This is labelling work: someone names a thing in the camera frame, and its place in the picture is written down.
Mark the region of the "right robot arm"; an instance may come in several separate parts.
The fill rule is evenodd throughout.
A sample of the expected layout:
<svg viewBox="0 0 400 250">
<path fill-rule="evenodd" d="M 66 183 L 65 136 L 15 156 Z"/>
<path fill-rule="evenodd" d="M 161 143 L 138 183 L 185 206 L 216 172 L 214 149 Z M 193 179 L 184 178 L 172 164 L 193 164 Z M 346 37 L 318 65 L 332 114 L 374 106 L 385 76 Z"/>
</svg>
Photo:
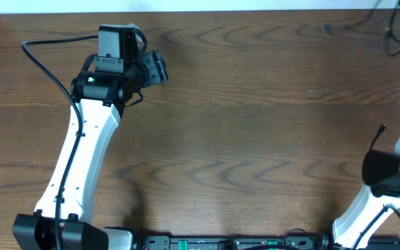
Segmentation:
<svg viewBox="0 0 400 250">
<path fill-rule="evenodd" d="M 396 9 L 400 11 L 400 1 Z M 369 239 L 400 209 L 400 137 L 394 153 L 370 149 L 362 164 L 363 185 L 345 213 L 323 234 L 316 249 L 366 249 Z"/>
</svg>

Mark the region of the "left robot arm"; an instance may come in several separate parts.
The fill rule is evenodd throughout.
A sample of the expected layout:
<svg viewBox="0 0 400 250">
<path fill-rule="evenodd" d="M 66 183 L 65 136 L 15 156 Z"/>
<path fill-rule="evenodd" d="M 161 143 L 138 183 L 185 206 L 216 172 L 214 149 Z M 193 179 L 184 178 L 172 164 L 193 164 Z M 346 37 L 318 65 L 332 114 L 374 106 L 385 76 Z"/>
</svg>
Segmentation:
<svg viewBox="0 0 400 250">
<path fill-rule="evenodd" d="M 135 24 L 102 24 L 64 94 L 69 126 L 49 184 L 32 215 L 19 214 L 12 233 L 22 249 L 136 249 L 132 232 L 92 225 L 94 195 L 109 141 L 134 94 L 168 79 L 157 50 Z"/>
</svg>

